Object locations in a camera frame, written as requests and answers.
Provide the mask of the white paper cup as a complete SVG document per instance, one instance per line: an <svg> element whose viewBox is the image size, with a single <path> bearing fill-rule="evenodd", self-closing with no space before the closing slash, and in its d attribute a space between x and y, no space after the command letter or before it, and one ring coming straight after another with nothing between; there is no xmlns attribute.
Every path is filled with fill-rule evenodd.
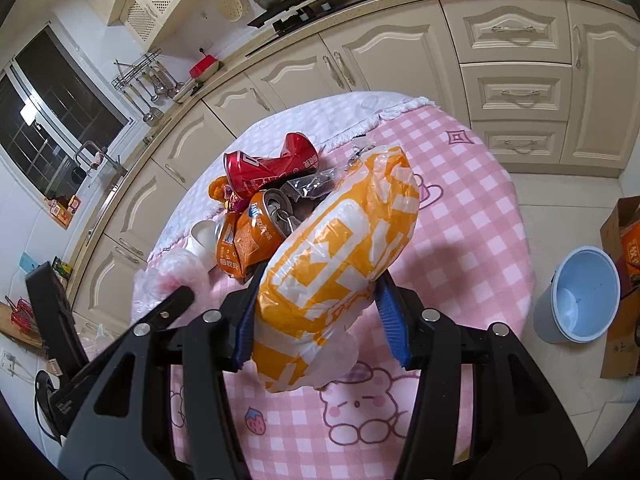
<svg viewBox="0 0 640 480"><path fill-rule="evenodd" d="M214 220L201 220L191 228L186 250L193 254L207 271L216 266L219 223Z"/></svg>

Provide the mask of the orange Fanta can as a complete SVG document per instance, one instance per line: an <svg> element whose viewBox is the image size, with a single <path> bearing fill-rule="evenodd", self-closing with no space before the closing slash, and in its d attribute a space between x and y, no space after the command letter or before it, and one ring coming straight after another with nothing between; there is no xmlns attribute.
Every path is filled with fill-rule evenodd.
<svg viewBox="0 0 640 480"><path fill-rule="evenodd" d="M216 229L216 265L244 281L268 261L299 226L290 199L282 191L257 192L242 212L228 211Z"/></svg>

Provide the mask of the crushed red cola can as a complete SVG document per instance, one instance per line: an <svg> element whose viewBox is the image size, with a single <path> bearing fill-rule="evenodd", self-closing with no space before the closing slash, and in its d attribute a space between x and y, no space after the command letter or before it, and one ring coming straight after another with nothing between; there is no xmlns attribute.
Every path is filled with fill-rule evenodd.
<svg viewBox="0 0 640 480"><path fill-rule="evenodd" d="M232 191L243 200L273 182L294 174L308 174L319 167L314 144L301 132L289 132L277 157L250 156L242 151L224 154L224 172Z"/></svg>

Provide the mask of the orange white plastic bag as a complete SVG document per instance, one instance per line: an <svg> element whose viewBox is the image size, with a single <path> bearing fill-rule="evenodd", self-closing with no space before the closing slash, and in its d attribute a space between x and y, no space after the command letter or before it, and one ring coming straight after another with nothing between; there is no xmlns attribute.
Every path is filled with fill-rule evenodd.
<svg viewBox="0 0 640 480"><path fill-rule="evenodd" d="M379 146L279 247L255 309L252 360L267 391L321 388L354 367L358 342L349 329L411 240L419 206L406 153Z"/></svg>

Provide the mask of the clear plastic wrapper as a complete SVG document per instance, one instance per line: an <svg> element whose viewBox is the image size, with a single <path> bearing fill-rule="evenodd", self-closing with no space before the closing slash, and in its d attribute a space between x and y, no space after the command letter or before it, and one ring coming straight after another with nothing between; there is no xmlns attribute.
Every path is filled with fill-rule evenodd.
<svg viewBox="0 0 640 480"><path fill-rule="evenodd" d="M346 174L355 168L361 156L372 148L374 148L373 144L356 148L344 166L332 167L305 177L287 180L280 190L292 203L297 203L299 200L323 200L346 177Z"/></svg>

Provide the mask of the light blue trash bin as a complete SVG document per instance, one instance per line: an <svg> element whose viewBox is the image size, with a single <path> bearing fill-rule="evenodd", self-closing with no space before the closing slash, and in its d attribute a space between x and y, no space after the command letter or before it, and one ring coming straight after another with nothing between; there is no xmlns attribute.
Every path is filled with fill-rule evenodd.
<svg viewBox="0 0 640 480"><path fill-rule="evenodd" d="M606 333L620 304L620 276L602 249L582 246L554 271L534 307L533 326L548 344L590 344Z"/></svg>

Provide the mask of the dark kitchen window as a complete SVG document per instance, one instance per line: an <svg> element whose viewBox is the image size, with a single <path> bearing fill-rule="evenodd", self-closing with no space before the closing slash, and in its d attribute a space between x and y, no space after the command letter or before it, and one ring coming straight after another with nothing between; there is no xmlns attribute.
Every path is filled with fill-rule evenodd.
<svg viewBox="0 0 640 480"><path fill-rule="evenodd" d="M46 200L68 200L134 121L43 27L1 70L1 154Z"/></svg>

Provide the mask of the cream kitchen cabinets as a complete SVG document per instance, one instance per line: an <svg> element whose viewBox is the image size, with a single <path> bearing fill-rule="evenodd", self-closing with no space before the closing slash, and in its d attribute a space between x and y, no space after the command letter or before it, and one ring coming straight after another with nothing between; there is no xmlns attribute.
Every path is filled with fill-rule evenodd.
<svg viewBox="0 0 640 480"><path fill-rule="evenodd" d="M81 244L67 295L113 332L178 201L255 122L334 94L426 96L518 171L620 174L639 133L639 21L615 0L375 0L226 66L172 107Z"/></svg>

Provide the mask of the wooden cutting board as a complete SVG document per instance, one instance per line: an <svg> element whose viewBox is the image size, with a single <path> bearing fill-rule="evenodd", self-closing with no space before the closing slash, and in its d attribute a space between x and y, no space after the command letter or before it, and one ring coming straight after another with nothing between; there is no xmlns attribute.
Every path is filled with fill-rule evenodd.
<svg viewBox="0 0 640 480"><path fill-rule="evenodd" d="M32 348L43 347L34 311L24 298L14 302L8 296L4 297L1 303L1 333Z"/></svg>

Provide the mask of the purple candy wrapper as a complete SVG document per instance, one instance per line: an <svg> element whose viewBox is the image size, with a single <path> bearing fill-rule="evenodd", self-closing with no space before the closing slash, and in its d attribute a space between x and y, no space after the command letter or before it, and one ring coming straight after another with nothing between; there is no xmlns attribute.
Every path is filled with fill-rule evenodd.
<svg viewBox="0 0 640 480"><path fill-rule="evenodd" d="M230 185L226 184L224 186L224 208L228 211L242 214L249 202L248 198L243 198L236 194Z"/></svg>

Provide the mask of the orange snack wrapper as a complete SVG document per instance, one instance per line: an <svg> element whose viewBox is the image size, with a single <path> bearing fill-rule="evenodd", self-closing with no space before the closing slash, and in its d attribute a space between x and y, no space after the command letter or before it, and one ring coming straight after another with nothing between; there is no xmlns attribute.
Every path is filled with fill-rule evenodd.
<svg viewBox="0 0 640 480"><path fill-rule="evenodd" d="M226 176L218 177L208 186L208 196L216 202L224 203L231 196L232 187Z"/></svg>

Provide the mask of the chrome sink faucet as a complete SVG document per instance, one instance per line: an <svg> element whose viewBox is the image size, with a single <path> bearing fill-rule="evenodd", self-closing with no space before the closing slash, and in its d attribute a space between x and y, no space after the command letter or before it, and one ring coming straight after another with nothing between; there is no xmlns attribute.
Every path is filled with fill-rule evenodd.
<svg viewBox="0 0 640 480"><path fill-rule="evenodd" d="M116 172L119 177L126 177L128 174L128 170L122 166L122 163L119 159L114 159L107 153L107 148L100 148L96 142L91 140L85 141L81 144L80 148L74 154L74 161L78 164L78 157L81 155L82 151L86 148L93 148L96 152L93 154L93 159L89 162L89 167L91 169L98 169L104 162L107 162L112 169Z"/></svg>

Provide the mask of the pink checkered tablecloth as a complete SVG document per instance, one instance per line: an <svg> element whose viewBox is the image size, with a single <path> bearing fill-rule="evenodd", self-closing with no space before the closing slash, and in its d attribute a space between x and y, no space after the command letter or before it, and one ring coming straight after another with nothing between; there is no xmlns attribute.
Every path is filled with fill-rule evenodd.
<svg viewBox="0 0 640 480"><path fill-rule="evenodd" d="M254 479L388 479L420 368L383 278L443 320L523 326L534 274L514 185L431 100L329 96L247 128L192 185L134 281L156 300L195 223L222 222L235 262L265 263L241 368L224 378Z"/></svg>

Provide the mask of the utensil rack with ladles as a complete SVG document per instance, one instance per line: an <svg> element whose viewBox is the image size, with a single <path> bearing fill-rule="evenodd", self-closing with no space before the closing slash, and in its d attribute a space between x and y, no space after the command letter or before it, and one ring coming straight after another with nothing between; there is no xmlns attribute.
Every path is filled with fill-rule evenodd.
<svg viewBox="0 0 640 480"><path fill-rule="evenodd" d="M154 127L164 117L160 104L172 101L184 87L160 59L160 49L142 54L136 62L113 61L117 74L113 88L142 116L142 122Z"/></svg>

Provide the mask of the red box on counter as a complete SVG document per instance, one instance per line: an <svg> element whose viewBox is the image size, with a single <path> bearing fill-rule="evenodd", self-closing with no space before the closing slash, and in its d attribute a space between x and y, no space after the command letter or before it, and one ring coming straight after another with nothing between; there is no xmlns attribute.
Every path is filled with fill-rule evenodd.
<svg viewBox="0 0 640 480"><path fill-rule="evenodd" d="M193 79L203 76L211 67L216 68L219 64L218 58L200 49L202 58L198 60L189 70L189 74Z"/></svg>

